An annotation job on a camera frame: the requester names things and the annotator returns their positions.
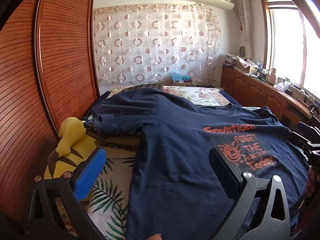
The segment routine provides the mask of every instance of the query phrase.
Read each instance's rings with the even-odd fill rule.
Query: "printed slogan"
[[[276,160],[266,150],[257,134],[248,133],[249,130],[252,131],[254,129],[255,126],[251,124],[233,124],[230,127],[225,126],[221,129],[205,127],[203,130],[209,133],[241,133],[245,131],[243,135],[228,135],[228,142],[218,144],[225,157],[241,169],[249,167],[252,171],[256,171],[266,166],[274,166]]]

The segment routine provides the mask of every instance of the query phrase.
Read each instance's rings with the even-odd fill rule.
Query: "sheer curtain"
[[[95,62],[102,83],[167,83],[170,74],[215,80],[220,26],[213,9],[137,4],[94,9]]]
[[[253,51],[252,51],[252,26],[251,26],[251,11],[250,11],[250,4],[249,0],[236,0],[238,9],[239,9],[239,15],[240,15],[240,21],[241,21],[241,27],[242,27],[242,40],[240,41],[241,44],[245,47],[245,56],[248,59],[253,58]]]

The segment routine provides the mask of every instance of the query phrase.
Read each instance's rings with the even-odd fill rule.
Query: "navy blue t-shirt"
[[[201,107],[143,88],[114,95],[92,110],[100,135],[137,129],[142,133],[130,187],[127,240],[146,240],[157,233],[164,240],[206,240],[214,232],[234,200],[227,197],[209,163],[213,147],[255,177],[279,175],[291,226],[296,225],[308,165],[287,141],[290,130],[267,107],[256,111],[233,104]],[[257,201],[241,233],[256,206]]]

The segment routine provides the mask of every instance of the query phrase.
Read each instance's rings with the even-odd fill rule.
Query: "plush toy ear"
[[[61,124],[59,136],[62,137],[56,148],[59,157],[71,152],[71,146],[80,141],[85,135],[83,122],[76,117],[68,117]]]

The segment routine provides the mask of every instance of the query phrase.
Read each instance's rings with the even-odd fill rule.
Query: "wooden slats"
[[[0,209],[20,224],[60,124],[97,98],[91,11],[92,0],[24,0],[0,31]]]
[[[0,209],[20,224],[32,180],[57,144],[34,71],[37,2],[24,0],[0,31]]]
[[[57,129],[69,116],[82,117],[97,98],[88,25],[91,7],[92,0],[40,1],[38,69]]]

